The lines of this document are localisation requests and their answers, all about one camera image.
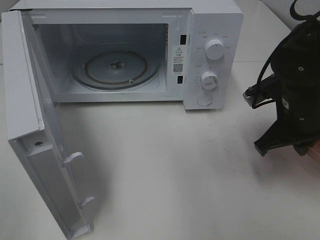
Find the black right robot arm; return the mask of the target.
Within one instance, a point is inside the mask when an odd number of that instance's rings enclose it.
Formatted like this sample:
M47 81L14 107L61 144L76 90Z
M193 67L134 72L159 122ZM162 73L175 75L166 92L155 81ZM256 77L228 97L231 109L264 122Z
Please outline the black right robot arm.
M276 121L254 142L261 156L293 146L304 156L320 140L320 13L290 15L300 21L271 53L243 97L257 109L275 103Z

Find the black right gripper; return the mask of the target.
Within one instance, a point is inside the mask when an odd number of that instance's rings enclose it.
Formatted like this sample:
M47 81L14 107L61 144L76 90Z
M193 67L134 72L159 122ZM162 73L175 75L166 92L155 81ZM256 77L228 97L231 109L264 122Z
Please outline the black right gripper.
M293 146L304 156L320 139L320 83L286 79L275 74L246 90L252 108L275 103L276 121L254 142L261 156L269 150Z

